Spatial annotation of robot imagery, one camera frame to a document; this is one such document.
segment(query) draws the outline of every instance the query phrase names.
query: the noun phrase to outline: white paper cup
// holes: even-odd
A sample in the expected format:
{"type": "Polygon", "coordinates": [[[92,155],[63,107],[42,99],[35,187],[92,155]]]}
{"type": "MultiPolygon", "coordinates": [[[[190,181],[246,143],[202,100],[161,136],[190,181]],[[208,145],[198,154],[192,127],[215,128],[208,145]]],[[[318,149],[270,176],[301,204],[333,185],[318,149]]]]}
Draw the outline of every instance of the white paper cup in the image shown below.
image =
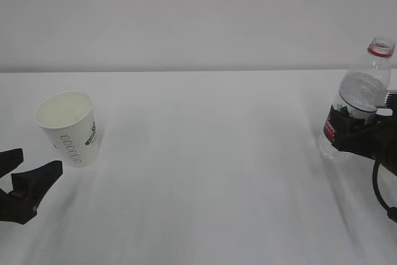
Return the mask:
{"type": "Polygon", "coordinates": [[[87,95],[77,91],[55,94],[37,107],[34,119],[65,163],[83,167],[97,158],[96,126],[87,95]]]}

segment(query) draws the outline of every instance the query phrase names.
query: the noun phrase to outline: black cable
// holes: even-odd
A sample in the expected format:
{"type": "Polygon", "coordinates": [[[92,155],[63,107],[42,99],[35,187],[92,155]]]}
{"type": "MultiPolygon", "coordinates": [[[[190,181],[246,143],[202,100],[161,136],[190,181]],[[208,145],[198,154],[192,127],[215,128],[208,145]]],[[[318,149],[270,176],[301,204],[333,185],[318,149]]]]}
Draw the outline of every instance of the black cable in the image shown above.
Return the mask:
{"type": "Polygon", "coordinates": [[[388,212],[390,207],[389,205],[386,204],[385,200],[383,200],[383,197],[380,194],[379,186],[378,186],[378,171],[382,156],[383,154],[379,154],[375,160],[375,164],[373,164],[372,186],[373,186],[373,191],[375,192],[375,196],[377,197],[380,205],[382,205],[382,207],[388,212]]]}
{"type": "Polygon", "coordinates": [[[397,223],[397,208],[396,207],[389,207],[385,200],[383,200],[382,195],[380,194],[379,191],[379,186],[378,186],[378,172],[379,172],[379,166],[380,162],[383,157],[386,157],[388,154],[388,150],[390,149],[390,145],[393,142],[390,142],[388,146],[385,146],[383,151],[380,152],[380,154],[377,156],[375,160],[375,164],[373,164],[373,171],[372,171],[372,186],[373,186],[373,191],[375,192],[375,196],[377,197],[380,205],[386,210],[388,218],[390,218],[392,221],[397,223]]]}

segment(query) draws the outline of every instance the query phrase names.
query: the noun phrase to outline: plastic water bottle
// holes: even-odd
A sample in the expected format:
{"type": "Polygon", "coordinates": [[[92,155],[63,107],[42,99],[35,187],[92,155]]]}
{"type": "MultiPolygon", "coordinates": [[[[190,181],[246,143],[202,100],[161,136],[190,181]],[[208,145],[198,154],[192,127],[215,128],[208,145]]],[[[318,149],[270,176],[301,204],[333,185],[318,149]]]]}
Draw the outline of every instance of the plastic water bottle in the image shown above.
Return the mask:
{"type": "MultiPolygon", "coordinates": [[[[368,47],[367,54],[354,63],[344,76],[336,94],[332,110],[338,110],[356,119],[370,123],[377,113],[375,98],[385,91],[390,82],[391,65],[396,43],[386,37],[375,37],[368,47]]],[[[352,153],[341,152],[332,146],[335,129],[326,119],[324,129],[318,139],[320,152],[335,163],[343,163],[352,153]]]]}

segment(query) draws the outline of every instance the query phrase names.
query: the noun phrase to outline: red label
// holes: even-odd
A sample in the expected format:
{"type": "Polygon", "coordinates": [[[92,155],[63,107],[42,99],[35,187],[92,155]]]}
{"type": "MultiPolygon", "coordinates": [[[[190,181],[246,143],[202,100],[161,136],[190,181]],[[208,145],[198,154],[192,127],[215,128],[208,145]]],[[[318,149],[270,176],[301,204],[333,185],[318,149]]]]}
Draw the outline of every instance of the red label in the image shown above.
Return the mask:
{"type": "Polygon", "coordinates": [[[335,140],[335,128],[332,126],[331,122],[329,121],[329,119],[331,118],[331,112],[334,110],[334,106],[331,106],[329,113],[328,113],[328,117],[327,120],[325,121],[324,124],[324,134],[327,137],[327,139],[329,141],[331,141],[331,143],[334,143],[335,140]]]}

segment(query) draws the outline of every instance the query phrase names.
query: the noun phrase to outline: white table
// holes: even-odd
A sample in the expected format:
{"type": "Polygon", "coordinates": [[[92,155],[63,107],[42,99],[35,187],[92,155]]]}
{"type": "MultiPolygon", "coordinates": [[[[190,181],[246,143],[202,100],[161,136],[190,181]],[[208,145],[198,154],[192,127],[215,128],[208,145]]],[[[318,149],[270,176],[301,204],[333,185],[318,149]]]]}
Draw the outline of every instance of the white table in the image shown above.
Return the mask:
{"type": "MultiPolygon", "coordinates": [[[[96,163],[64,165],[37,217],[0,223],[0,264],[396,264],[372,161],[316,149],[343,74],[0,74],[0,150],[24,149],[17,172],[58,159],[32,119],[53,93],[88,93],[102,134],[96,163]]],[[[397,198],[384,169],[380,184],[397,198]]]]}

